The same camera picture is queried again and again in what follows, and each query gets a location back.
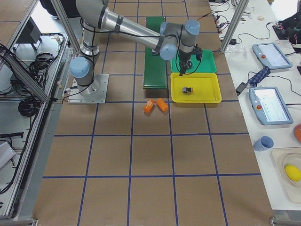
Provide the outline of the black gripper over trays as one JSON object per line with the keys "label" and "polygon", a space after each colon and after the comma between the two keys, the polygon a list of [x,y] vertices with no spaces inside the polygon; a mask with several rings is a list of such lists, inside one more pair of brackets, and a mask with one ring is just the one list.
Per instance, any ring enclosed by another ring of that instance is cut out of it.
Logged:
{"label": "black gripper over trays", "polygon": [[198,45],[195,44],[195,46],[193,47],[191,52],[184,52],[181,49],[179,50],[178,57],[179,57],[179,60],[180,60],[180,62],[179,62],[179,66],[180,66],[179,75],[180,76],[185,75],[187,69],[189,68],[187,66],[187,62],[190,61],[192,55],[195,55],[196,60],[201,62],[202,56],[203,56],[202,48],[198,47]]}

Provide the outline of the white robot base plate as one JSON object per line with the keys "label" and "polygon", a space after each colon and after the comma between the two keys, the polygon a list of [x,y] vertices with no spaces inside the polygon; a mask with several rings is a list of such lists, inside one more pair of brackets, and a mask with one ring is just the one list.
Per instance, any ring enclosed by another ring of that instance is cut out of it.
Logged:
{"label": "white robot base plate", "polygon": [[78,89],[77,82],[73,79],[73,86],[76,88],[68,91],[69,104],[105,104],[107,88],[109,83],[109,74],[96,74],[94,82],[85,89],[80,87]]}

